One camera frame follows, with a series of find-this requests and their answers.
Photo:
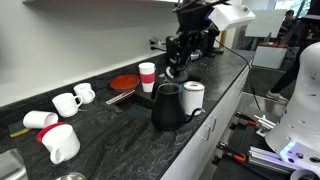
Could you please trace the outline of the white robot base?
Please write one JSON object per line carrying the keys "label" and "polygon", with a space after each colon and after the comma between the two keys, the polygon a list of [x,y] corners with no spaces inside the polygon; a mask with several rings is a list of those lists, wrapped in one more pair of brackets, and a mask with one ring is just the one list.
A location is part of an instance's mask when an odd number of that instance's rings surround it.
{"label": "white robot base", "polygon": [[320,173],[320,42],[301,53],[294,93],[265,141],[285,163]]}

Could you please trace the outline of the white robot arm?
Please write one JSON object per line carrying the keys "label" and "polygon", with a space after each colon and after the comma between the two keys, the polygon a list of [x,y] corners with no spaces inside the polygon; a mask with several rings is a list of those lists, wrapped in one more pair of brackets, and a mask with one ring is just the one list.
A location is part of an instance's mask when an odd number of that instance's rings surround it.
{"label": "white robot arm", "polygon": [[248,25],[255,14],[246,5],[235,5],[230,0],[183,0],[173,10],[179,27],[176,37],[166,39],[166,53],[170,65],[166,74],[176,77],[185,69],[190,55],[199,48],[202,33],[210,27],[216,32]]}

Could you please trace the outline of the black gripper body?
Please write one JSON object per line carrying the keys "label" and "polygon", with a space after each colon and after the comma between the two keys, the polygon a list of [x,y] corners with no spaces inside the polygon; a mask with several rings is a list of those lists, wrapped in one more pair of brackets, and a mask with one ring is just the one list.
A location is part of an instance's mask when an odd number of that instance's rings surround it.
{"label": "black gripper body", "polygon": [[178,28],[175,36],[166,37],[166,56],[170,65],[183,58],[194,61],[208,53],[208,30],[183,30]]}

